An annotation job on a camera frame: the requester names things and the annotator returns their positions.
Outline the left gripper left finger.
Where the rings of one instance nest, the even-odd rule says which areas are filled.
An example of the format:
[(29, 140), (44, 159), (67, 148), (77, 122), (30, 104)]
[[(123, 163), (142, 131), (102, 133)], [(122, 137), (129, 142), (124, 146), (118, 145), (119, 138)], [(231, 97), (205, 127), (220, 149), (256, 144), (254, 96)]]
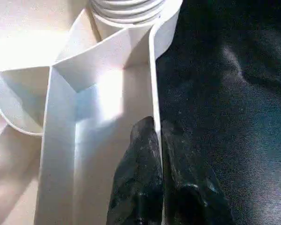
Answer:
[(163, 213), (163, 169), (154, 119), (132, 127), (129, 146), (114, 173), (108, 225), (159, 225)]

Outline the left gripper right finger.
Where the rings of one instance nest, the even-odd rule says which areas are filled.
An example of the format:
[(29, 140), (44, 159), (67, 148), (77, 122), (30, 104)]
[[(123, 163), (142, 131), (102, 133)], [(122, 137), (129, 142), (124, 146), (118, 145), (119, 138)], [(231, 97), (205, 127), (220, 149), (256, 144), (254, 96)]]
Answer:
[(213, 169), (184, 130), (164, 120), (162, 147), (167, 224), (232, 224), (229, 203)]

